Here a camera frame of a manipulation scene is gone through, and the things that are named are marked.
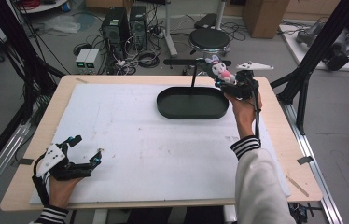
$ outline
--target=person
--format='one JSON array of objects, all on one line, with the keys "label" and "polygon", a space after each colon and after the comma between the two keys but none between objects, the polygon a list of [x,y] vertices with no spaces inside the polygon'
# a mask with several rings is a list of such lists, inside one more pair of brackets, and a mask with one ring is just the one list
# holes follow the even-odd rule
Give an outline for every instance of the person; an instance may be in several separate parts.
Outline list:
[{"label": "person", "polygon": [[[252,123],[256,118],[254,99],[238,100],[224,94],[232,103],[240,140],[230,148],[238,158],[235,186],[235,210],[239,224],[295,223],[290,215],[286,196],[282,191],[270,153],[260,147]],[[261,109],[261,97],[258,95]],[[49,179],[50,200],[35,223],[63,223],[68,211],[65,207],[74,186],[80,179],[56,181]]]}]

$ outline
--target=striped cuff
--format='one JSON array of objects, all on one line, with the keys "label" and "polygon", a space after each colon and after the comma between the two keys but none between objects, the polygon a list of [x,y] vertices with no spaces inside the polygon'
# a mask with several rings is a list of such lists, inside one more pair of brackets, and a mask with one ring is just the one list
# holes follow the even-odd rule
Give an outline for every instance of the striped cuff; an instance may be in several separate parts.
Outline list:
[{"label": "striped cuff", "polygon": [[246,152],[259,148],[261,148],[261,143],[255,135],[249,135],[245,138],[242,138],[241,140],[237,141],[232,146],[230,146],[230,149],[232,149],[232,151],[235,153],[238,160],[241,159],[241,157]]},{"label": "striped cuff", "polygon": [[44,207],[43,211],[40,214],[40,217],[35,223],[64,223],[68,210],[55,207],[52,205],[47,205]]}]

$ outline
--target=gray floor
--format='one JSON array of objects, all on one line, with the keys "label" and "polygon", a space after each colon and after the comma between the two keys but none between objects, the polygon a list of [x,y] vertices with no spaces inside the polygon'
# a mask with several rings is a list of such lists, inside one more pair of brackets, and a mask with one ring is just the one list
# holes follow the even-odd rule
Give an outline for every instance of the gray floor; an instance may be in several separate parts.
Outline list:
[{"label": "gray floor", "polygon": [[[58,14],[62,14],[62,12],[52,10],[34,15],[32,20],[35,26],[38,26],[40,22]],[[193,16],[193,18],[198,20],[199,16]],[[58,36],[63,34],[48,32],[41,35],[71,74],[77,74],[73,47],[85,42],[87,38],[91,41],[89,35],[99,34],[97,30],[100,27],[100,21],[93,17],[90,20],[84,20],[86,23],[90,21],[92,21],[91,26],[84,26],[77,34]],[[224,18],[223,22],[227,21],[243,24],[240,18]],[[193,21],[188,17],[172,18],[171,22],[174,28],[181,24],[177,30],[178,33],[189,33],[190,28],[193,27]],[[274,39],[255,39],[250,38],[247,32],[243,32],[243,34],[246,37],[245,41],[231,41],[230,53],[226,56],[226,60],[232,61],[233,64],[248,61],[272,64],[275,67],[274,70],[255,73],[256,76],[266,77],[269,81],[274,81],[296,68],[297,64],[280,35]],[[173,39],[179,58],[201,57],[199,53],[189,55],[191,48],[188,46],[186,36],[173,35]],[[171,69],[169,66],[163,65],[162,61],[168,58],[169,52],[164,41],[161,41],[161,47],[160,65],[153,69],[138,67],[134,76],[182,74],[183,66],[174,66]],[[46,48],[43,48],[43,53],[49,64],[64,71]],[[236,73],[234,65],[230,66],[229,70],[233,74]],[[21,79],[12,70],[9,62],[0,63],[0,133],[22,103],[21,88]],[[275,92],[280,92],[282,88],[275,89]],[[349,72],[314,71],[310,80],[306,107],[305,132],[343,222],[349,223]],[[0,177],[0,202],[15,171],[16,167],[9,165]],[[319,206],[319,204],[313,203],[312,206]],[[171,223],[181,223],[184,212],[185,208],[176,208],[171,216]],[[38,212],[7,213],[0,210],[0,223],[28,223],[37,216]],[[76,223],[91,223],[92,216],[93,211],[91,210],[79,211]],[[126,216],[127,214],[123,211],[111,211],[110,223],[119,223]],[[327,222],[321,211],[314,211],[314,217],[309,214],[308,223]]]}]

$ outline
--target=stuffed animal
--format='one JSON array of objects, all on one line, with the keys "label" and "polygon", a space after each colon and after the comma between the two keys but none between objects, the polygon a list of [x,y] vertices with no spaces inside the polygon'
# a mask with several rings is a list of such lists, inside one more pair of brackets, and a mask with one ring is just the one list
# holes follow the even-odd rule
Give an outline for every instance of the stuffed animal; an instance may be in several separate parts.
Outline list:
[{"label": "stuffed animal", "polygon": [[235,82],[235,76],[227,70],[227,66],[221,62],[221,60],[213,55],[212,59],[205,58],[205,64],[201,64],[201,68],[212,79],[220,79],[222,81],[233,84]]}]

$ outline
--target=black tray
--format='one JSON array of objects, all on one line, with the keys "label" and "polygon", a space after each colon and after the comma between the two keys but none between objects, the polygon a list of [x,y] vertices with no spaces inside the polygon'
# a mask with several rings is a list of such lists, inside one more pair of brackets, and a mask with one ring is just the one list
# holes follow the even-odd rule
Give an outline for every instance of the black tray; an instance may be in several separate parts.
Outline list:
[{"label": "black tray", "polygon": [[168,119],[219,119],[229,102],[222,91],[208,87],[170,87],[157,97],[157,108]]}]

